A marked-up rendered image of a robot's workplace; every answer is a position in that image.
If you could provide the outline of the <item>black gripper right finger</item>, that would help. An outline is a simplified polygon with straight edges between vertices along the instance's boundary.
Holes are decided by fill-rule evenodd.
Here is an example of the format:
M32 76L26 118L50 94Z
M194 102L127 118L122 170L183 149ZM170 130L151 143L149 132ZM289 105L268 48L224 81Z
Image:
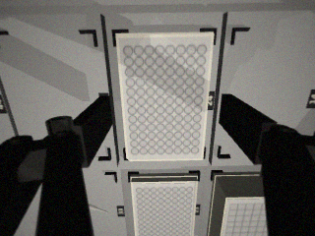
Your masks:
M315 236L315 132L299 134L231 93L220 125L254 165L262 165L268 236Z

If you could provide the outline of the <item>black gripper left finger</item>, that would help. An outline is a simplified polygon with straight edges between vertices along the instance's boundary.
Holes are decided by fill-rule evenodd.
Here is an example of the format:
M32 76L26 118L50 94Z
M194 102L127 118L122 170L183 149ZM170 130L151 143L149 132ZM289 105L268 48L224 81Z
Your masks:
M35 236L94 236L82 168L112 126L110 97L74 120L58 116L45 125L42 140L16 136L0 145L0 236L15 235L41 183Z

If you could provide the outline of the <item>grey deck plate with bay grid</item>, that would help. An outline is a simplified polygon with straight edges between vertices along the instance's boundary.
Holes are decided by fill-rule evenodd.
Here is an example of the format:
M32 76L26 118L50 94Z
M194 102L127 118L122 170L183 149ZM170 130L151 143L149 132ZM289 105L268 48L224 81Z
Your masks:
M0 0L0 15L124 14L315 10L315 0ZM198 236L201 236L207 168L204 166Z

